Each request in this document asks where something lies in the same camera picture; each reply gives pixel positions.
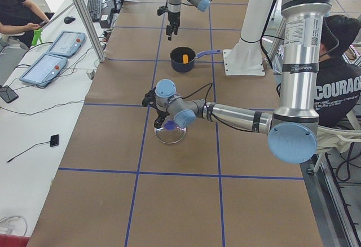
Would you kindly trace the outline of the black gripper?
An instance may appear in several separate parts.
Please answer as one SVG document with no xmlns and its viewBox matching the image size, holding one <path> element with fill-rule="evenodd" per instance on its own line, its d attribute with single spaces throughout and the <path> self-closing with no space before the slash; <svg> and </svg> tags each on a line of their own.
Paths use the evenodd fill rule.
<svg viewBox="0 0 361 247">
<path fill-rule="evenodd" d="M 167 116 L 169 116 L 169 113 L 158 108 L 156 108 L 156 112 L 158 117 L 154 121 L 154 128 L 161 128 L 164 120 L 167 118 Z"/>
<path fill-rule="evenodd" d="M 168 36 L 168 40 L 171 41 L 172 34 L 178 34 L 178 28 L 180 26 L 180 16 L 181 12 L 168 12 L 168 21 L 169 25 L 166 26 L 166 35 Z"/>
</svg>

